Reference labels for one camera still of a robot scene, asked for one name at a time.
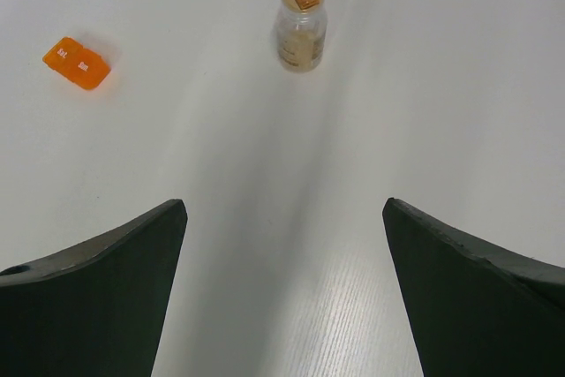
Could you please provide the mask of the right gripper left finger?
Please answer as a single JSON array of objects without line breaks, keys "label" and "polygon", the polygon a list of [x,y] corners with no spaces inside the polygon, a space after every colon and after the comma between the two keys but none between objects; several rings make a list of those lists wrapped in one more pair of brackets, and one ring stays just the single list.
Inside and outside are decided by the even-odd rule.
[{"label": "right gripper left finger", "polygon": [[149,376],[187,225],[167,200],[1,273],[3,376]]}]

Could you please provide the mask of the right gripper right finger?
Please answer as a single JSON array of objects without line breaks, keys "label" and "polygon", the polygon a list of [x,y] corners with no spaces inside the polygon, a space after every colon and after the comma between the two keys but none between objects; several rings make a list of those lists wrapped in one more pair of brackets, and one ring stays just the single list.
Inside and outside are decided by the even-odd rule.
[{"label": "right gripper right finger", "polygon": [[390,198],[389,251],[426,376],[562,376],[564,270]]}]

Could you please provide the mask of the orange pill organizer box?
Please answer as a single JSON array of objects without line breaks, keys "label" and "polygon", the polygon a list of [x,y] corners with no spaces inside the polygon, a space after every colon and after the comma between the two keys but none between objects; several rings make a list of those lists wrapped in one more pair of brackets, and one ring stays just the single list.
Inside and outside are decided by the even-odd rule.
[{"label": "orange pill organizer box", "polygon": [[85,90],[97,88],[111,71],[99,54],[71,37],[63,37],[43,56],[42,62]]}]

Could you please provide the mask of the clear pill bottle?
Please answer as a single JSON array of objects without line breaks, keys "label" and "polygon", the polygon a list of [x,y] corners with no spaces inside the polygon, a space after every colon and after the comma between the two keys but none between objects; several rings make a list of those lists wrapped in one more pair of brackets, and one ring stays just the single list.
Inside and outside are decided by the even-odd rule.
[{"label": "clear pill bottle", "polygon": [[295,13],[280,3],[275,20],[276,51],[282,65],[292,72],[309,72],[323,55],[328,15],[324,4],[312,13]]}]

